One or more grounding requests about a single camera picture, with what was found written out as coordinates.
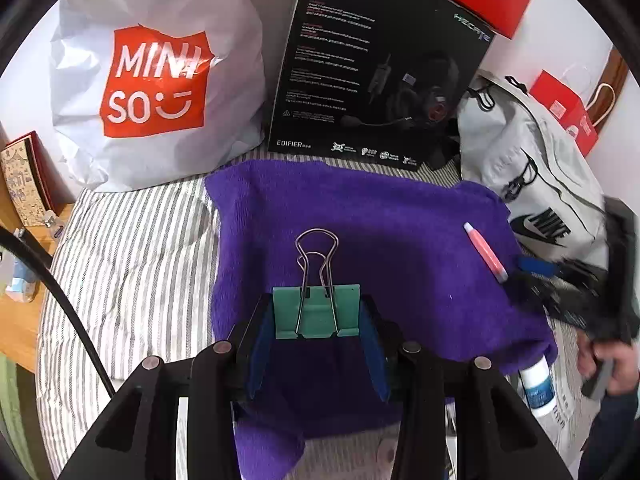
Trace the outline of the red paper bag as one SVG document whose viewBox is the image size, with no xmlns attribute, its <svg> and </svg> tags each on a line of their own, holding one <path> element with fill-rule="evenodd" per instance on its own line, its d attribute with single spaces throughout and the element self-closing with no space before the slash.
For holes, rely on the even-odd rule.
<svg viewBox="0 0 640 480">
<path fill-rule="evenodd" d="M 593 85 L 591 70 L 570 64 L 561 76 L 542 70 L 530 94 L 542 104 L 587 157 L 599 140 L 600 131 L 614 110 L 622 88 L 618 71 Z"/>
</svg>

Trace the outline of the purple towel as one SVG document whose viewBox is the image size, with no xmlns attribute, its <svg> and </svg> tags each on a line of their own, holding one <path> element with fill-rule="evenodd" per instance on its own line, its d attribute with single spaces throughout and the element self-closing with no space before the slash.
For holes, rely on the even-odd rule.
<svg viewBox="0 0 640 480">
<path fill-rule="evenodd" d="M 487 356 L 510 374 L 558 354 L 544 315 L 512 304 L 465 233 L 474 226 L 514 267 L 521 249 L 508 208 L 483 185 L 249 160 L 205 186 L 220 218 L 216 338 L 247 320 L 265 292 L 298 286 L 296 259 L 307 248 L 332 250 L 336 284 L 359 286 L 406 338 L 442 358 Z M 281 479 L 308 440 L 383 428 L 399 416 L 375 393 L 357 339 L 278 341 L 236 427 L 241 474 Z"/>
</svg>

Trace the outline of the white Miniso bag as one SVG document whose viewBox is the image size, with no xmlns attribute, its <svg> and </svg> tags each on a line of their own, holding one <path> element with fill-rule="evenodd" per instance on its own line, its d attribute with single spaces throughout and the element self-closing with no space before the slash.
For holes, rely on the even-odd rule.
<svg viewBox="0 0 640 480">
<path fill-rule="evenodd" d="M 92 190 L 206 174 L 257 146 L 266 83 L 250 0 L 61 0 L 51 110 Z"/>
</svg>

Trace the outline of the white Nike bag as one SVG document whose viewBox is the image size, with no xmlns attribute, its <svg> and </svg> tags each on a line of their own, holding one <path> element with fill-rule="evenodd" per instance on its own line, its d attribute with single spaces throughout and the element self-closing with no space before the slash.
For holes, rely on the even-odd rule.
<svg viewBox="0 0 640 480">
<path fill-rule="evenodd" d="M 602 188 L 573 138 L 511 76 L 477 73 L 457 110 L 461 177 L 494 191 L 526 252 L 606 268 Z"/>
</svg>

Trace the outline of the white blue lotion bottle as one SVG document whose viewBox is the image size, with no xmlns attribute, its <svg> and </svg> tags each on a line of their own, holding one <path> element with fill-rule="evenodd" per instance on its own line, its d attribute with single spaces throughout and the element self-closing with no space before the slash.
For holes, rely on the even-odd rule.
<svg viewBox="0 0 640 480">
<path fill-rule="evenodd" d="M 536 418 L 549 415 L 556 407 L 556 395 L 549 364 L 542 356 L 535 364 L 518 372 L 529 411 Z"/>
</svg>

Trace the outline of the black headset box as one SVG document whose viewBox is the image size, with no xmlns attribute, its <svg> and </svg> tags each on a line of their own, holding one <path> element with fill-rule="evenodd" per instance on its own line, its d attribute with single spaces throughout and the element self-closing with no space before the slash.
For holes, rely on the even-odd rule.
<svg viewBox="0 0 640 480">
<path fill-rule="evenodd" d="M 283 154 L 436 170 L 494 39 L 451 0 L 297 0 L 270 122 Z"/>
</svg>

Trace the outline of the wooden furniture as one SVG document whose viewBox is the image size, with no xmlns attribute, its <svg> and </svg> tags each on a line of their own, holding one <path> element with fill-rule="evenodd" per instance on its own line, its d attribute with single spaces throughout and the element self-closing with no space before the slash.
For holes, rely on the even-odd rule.
<svg viewBox="0 0 640 480">
<path fill-rule="evenodd" d="M 70 218 L 74 203 L 56 206 L 56 213 L 63 221 Z M 1 225 L 16 228 L 17 212 L 11 202 L 8 189 L 1 177 Z M 30 226 L 29 231 L 40 245 L 50 254 L 55 252 L 55 242 L 43 226 Z M 1 287 L 1 353 L 8 359 L 35 374 L 37 363 L 37 337 L 40 311 L 46 291 L 43 285 L 37 286 L 35 299 L 21 304 L 4 294 Z"/>
</svg>

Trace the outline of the patterned brown book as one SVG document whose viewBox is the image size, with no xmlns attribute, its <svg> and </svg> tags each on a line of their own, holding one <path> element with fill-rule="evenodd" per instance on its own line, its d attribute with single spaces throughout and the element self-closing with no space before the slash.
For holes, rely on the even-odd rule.
<svg viewBox="0 0 640 480">
<path fill-rule="evenodd" d="M 1 170 L 13 207 L 24 226 L 44 226 L 44 216 L 54 209 L 54 203 L 35 131 L 2 148 Z"/>
</svg>

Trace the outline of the green binder clip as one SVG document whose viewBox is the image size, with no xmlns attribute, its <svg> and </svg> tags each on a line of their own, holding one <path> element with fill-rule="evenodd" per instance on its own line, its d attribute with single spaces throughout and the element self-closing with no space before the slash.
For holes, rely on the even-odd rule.
<svg viewBox="0 0 640 480">
<path fill-rule="evenodd" d="M 303 239 L 322 234 L 332 242 L 329 251 L 307 252 Z M 275 287 L 272 290 L 274 334 L 279 340 L 328 339 L 359 335 L 360 286 L 334 283 L 332 261 L 340 239 L 323 228 L 300 233 L 295 240 L 296 263 L 302 270 L 298 287 Z"/>
</svg>

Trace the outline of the newspaper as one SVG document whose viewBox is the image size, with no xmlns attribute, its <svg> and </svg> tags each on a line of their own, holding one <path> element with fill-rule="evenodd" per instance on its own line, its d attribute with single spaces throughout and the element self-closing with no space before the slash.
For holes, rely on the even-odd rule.
<svg viewBox="0 0 640 480">
<path fill-rule="evenodd" d="M 551 318 L 548 324 L 558 350 L 555 361 L 550 363 L 541 356 L 537 363 L 519 370 L 518 386 L 525 393 L 526 384 L 538 387 L 545 380 L 551 382 L 554 400 L 532 413 L 576 477 L 582 447 L 599 404 L 582 395 L 582 376 L 577 369 L 576 330 Z"/>
</svg>

